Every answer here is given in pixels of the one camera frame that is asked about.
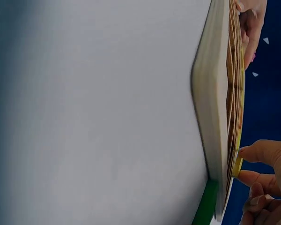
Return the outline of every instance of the white surface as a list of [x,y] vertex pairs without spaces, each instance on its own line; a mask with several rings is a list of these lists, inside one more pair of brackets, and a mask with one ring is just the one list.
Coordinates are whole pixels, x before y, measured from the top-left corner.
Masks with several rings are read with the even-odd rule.
[[189,80],[209,3],[25,5],[2,79],[1,224],[192,219],[207,172]]

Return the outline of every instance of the book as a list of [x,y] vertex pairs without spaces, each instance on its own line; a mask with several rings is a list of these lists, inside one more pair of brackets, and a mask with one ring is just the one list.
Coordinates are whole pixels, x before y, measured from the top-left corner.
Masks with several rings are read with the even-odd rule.
[[234,0],[211,0],[191,72],[191,90],[209,178],[219,183],[215,216],[221,221],[240,145],[244,62]]

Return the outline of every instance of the white triangle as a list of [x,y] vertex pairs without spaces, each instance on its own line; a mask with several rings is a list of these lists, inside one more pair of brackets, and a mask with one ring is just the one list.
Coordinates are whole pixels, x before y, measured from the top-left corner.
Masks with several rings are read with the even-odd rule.
[[265,43],[267,43],[268,45],[270,44],[270,42],[268,41],[268,37],[263,39]]

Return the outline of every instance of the fingernail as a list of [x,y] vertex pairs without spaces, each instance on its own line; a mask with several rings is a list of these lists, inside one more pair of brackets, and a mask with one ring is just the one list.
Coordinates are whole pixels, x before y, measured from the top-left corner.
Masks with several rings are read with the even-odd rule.
[[258,205],[259,199],[260,199],[261,197],[262,197],[262,195],[251,199],[251,200],[250,200],[250,205]]
[[244,152],[244,148],[238,150],[238,153],[243,153],[243,152]]
[[249,198],[252,198],[252,187],[250,188],[250,191],[249,191]]
[[244,5],[243,5],[243,3],[242,3],[240,0],[238,0],[236,4],[237,4],[237,6],[238,6],[238,10],[239,10],[240,12],[242,12],[242,11],[244,10]]

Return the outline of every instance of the person's hand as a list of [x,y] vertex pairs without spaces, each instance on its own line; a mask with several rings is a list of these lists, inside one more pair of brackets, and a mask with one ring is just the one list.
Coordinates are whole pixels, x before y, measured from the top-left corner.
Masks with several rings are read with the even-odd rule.
[[275,175],[240,171],[238,179],[251,187],[240,224],[281,225],[281,200],[271,197],[281,196],[281,142],[259,140],[238,154],[251,163],[268,164],[275,171]]
[[242,41],[246,50],[244,67],[248,68],[256,52],[266,14],[267,0],[235,0],[239,16]]

